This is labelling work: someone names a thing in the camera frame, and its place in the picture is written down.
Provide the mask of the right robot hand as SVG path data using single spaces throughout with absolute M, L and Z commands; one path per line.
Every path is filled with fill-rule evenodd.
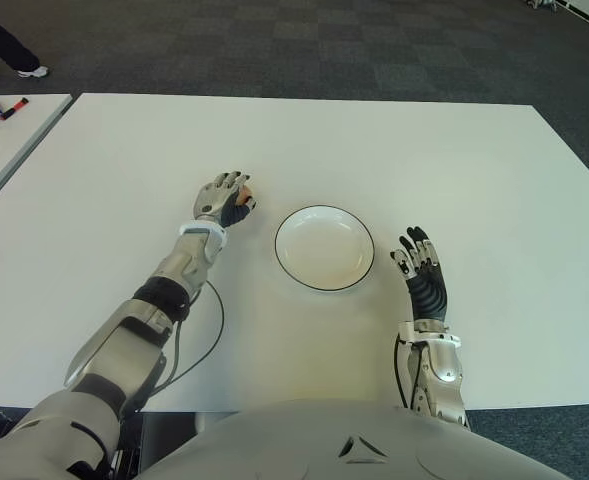
M 413 318 L 444 323 L 448 295 L 441 262 L 433 242 L 419 226 L 408 227 L 399 237 L 400 248 L 390 257 L 405 280 Z

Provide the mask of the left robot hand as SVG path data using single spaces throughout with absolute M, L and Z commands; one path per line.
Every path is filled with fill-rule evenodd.
M 219 174 L 199 191 L 193 207 L 194 218 L 215 222 L 223 228 L 244 220 L 256 205 L 246 185 L 249 179 L 248 174 L 240 171 Z

